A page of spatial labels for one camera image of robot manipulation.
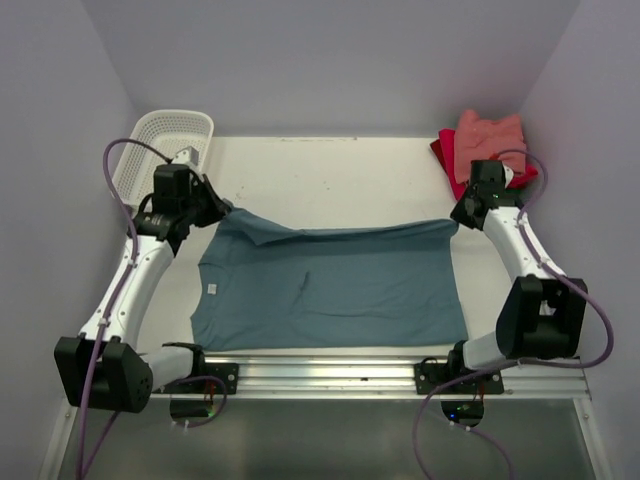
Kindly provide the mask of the blue-grey t shirt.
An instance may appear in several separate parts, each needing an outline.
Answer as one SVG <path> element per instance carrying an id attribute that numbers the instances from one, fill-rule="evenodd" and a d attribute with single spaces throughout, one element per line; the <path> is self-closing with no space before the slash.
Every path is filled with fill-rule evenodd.
<path id="1" fill-rule="evenodd" d="M 446 219 L 291 229 L 235 208 L 198 264 L 194 340 L 209 351 L 464 340 L 450 249 L 457 230 Z"/>

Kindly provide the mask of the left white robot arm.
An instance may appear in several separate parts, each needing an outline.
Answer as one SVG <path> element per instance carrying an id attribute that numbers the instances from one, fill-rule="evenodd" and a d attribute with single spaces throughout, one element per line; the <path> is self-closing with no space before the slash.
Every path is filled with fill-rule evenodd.
<path id="1" fill-rule="evenodd" d="M 139 413 L 151 394 L 173 383 L 185 392 L 208 379 L 201 346 L 169 342 L 141 354 L 135 347 L 160 279 L 192 228 L 216 224 L 231 211 L 208 178 L 188 164 L 164 164 L 132 218 L 121 263 L 102 301 L 80 332 L 62 337 L 54 359 L 75 407 Z"/>

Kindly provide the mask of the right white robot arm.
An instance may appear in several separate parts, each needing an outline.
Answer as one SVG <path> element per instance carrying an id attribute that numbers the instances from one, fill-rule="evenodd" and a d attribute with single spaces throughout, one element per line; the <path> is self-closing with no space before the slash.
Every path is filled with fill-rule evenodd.
<path id="1" fill-rule="evenodd" d="M 512 281 L 494 330 L 456 343 L 445 379 L 451 389 L 468 392 L 481 370 L 507 360 L 551 361 L 574 357 L 580 339 L 585 299 L 558 277 L 564 272 L 548 257 L 535 236 L 519 196 L 507 190 L 508 168 L 499 160 L 472 162 L 468 186 L 451 218 L 484 233 L 497 250 Z"/>

